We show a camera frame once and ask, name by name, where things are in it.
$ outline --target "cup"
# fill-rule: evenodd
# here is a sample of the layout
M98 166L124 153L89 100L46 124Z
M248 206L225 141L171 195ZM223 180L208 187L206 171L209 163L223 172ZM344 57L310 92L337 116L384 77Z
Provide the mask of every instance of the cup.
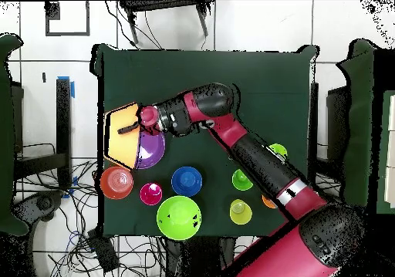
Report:
M281 144L271 144L269 147L276 153L281 154L284 158L287 158L288 152Z
M201 174L196 168L184 166L178 168L171 178L174 192L185 197L192 197L202 186Z
M276 209L277 206L274 204L272 200L266 199L264 195L262 195L262 200L263 203L265 204L266 207L269 207L271 209Z
M240 191L247 191L252 187L252 182L245 176L245 174L237 169L236 172L233 173L231 178L231 182L234 187L236 187Z
M231 203L231 220L237 225L245 225L252 218L252 210L243 200L236 199Z
M144 204L156 205L162 199L162 189L157 183L147 183L140 190L140 199Z
M100 177L100 188L109 199L123 199L132 191L132 174L123 167L107 168Z

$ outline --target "green bowl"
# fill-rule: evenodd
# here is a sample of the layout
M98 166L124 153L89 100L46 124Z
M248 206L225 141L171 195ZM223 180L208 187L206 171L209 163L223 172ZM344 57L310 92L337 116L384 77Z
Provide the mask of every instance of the green bowl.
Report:
M171 240L187 240L201 226L201 210L192 199L176 195L168 198L158 208L157 226Z
M277 154L281 154L284 158L288 156L288 152L281 144L271 144L269 147Z

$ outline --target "white tile floor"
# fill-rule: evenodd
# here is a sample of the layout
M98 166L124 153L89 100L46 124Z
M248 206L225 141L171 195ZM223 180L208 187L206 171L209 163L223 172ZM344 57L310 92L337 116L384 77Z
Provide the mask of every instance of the white tile floor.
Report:
M60 2L61 19L51 21L51 32L85 31L85 2ZM376 14L369 13L369 2L359 1L217 1L212 6L206 23L208 37L205 39L198 14L194 6L169 8L147 12L150 29L165 49L183 50L247 50L247 51L296 51L300 46L319 46L316 81L319 83L319 135L318 142L326 144L326 94L328 90L346 85L343 74L335 62L346 58L349 43L358 38L375 42L383 48L393 48L395 39L395 13L389 5L378 5ZM115 2L108 2L109 10L118 15L125 35L132 39L130 27L124 18L124 10L118 12ZM21 36L24 45L9 57L8 70L15 81L21 81L25 89L23 101L24 144L50 142L56 144L55 130L55 79L69 76L75 82L76 97L72 98L73 165L96 156L96 108L97 83L89 72L92 45L106 43L120 49L133 49L122 35L119 24L111 16L105 2L89 2L90 36L46 36L44 2L1 2L0 32ZM143 12L137 13L137 27L150 35ZM155 49L154 44L137 30L138 46ZM46 82L42 81L46 73ZM326 156L325 147L319 147L319 156ZM50 154L51 147L26 148L24 154L35 156ZM88 173L80 182L93 184ZM24 183L25 191L36 188ZM81 193L75 193L80 199ZM97 206L96 197L90 197L88 204ZM65 212L69 227L76 230L75 207L70 199L63 198L61 208ZM83 214L87 229L96 226L97 208L85 207ZM34 258L38 277L49 277L55 260L62 255L69 242L66 219L61 211L48 223L40 222L35 233ZM147 243L145 237L128 237L132 247ZM237 245L249 245L252 237L238 239ZM126 253L130 250L124 237L115 238L115 248L121 263L125 265L144 264L144 253L149 248L142 245L139 254ZM147 255L147 265L154 263L154 257ZM91 267L97 262L90 260ZM114 271L120 277L123 269ZM148 269L149 277L158 277L158 264ZM92 277L103 277L103 272L93 272ZM87 277L73 273L72 277ZM123 277L137 277L126 270Z

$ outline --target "orange bowl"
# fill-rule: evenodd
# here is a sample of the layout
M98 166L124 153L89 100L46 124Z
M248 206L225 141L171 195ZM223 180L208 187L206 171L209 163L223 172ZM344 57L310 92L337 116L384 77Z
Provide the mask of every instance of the orange bowl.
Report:
M266 199L263 195L262 195L262 200L263 200L263 203L265 204L266 207L269 207L269 208L272 208L272 209L276 209L277 208L272 200Z
M100 188L104 195L110 199L123 199L132 191L132 174L123 167L107 168L100 178Z

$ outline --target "pink cup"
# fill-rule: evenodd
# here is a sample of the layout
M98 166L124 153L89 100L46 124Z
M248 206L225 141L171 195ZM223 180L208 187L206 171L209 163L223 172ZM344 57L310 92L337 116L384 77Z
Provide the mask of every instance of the pink cup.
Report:
M140 190L140 199L144 204L156 205L162 199L162 189L156 183L147 183Z

